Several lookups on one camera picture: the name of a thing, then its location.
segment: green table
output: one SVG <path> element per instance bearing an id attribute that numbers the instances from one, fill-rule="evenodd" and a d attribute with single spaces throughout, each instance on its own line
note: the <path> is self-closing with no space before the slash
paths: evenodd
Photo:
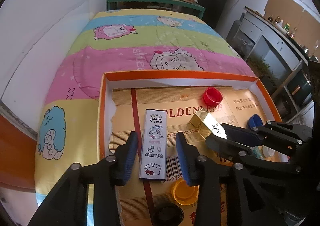
<path id="1" fill-rule="evenodd" d="M 194 4 L 194 3 L 187 3 L 180 0 L 107 0 L 107 9 L 108 10 L 112 10 L 113 8 L 116 9 L 116 6 L 113 7 L 112 4 L 118 3 L 118 2 L 155 2 L 155 3 L 168 3 L 172 5 L 180 5 L 183 7 L 187 7 L 187 8 L 191 8 L 199 11 L 198 17 L 200 19 L 202 19 L 204 10 L 205 10 L 205 7 L 201 5 Z"/>

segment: barcode number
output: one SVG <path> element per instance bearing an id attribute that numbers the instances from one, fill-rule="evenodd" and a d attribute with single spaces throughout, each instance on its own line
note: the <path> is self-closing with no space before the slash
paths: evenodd
<path id="1" fill-rule="evenodd" d="M 167 158 L 166 178 L 167 181 L 175 181 L 182 176 L 178 156 Z"/>

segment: blue sheep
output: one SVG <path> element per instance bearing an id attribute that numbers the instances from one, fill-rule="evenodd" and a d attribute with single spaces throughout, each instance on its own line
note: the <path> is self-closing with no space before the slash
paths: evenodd
<path id="1" fill-rule="evenodd" d="M 58 160 L 62 154 L 66 138 L 64 110 L 58 106 L 48 109 L 44 114 L 40 130 L 38 152 L 48 160 Z"/>

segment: bed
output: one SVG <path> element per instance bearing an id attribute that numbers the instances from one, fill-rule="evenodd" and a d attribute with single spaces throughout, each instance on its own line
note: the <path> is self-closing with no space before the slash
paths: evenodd
<path id="1" fill-rule="evenodd" d="M 58 68 L 43 107 L 36 149 L 40 204 L 74 162 L 99 160 L 97 116 L 104 72 L 190 70 L 255 77 L 241 57 L 199 18 L 153 9 L 98 13 Z M 88 222 L 92 223 L 92 189 Z"/>

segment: yellow bottle cap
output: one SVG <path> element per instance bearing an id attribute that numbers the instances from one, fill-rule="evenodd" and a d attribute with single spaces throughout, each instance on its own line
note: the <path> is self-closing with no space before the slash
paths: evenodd
<path id="1" fill-rule="evenodd" d="M 198 200 L 199 186 L 188 186 L 186 181 L 180 178 L 173 184 L 171 194 L 178 204 L 191 205 Z"/>

